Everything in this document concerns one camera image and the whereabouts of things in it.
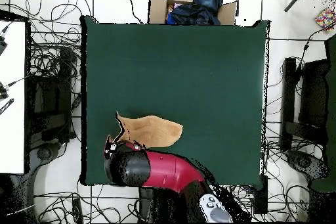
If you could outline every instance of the dark green table surface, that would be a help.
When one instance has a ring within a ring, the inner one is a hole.
[[[116,111],[183,125],[160,151],[193,158],[223,185],[259,184],[267,21],[255,27],[96,24],[87,28],[86,184],[110,183],[103,147]]]
[[[318,192],[336,192],[336,35],[325,42],[330,71],[327,80],[326,130],[328,141],[324,149],[329,175],[325,179],[313,180],[311,187]]]

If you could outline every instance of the gift box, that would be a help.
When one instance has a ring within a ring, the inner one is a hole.
[[[331,23],[336,21],[336,14],[331,9],[325,9],[316,17],[316,23],[319,24],[322,28],[328,27]],[[325,29],[325,31],[333,30],[333,26]]]

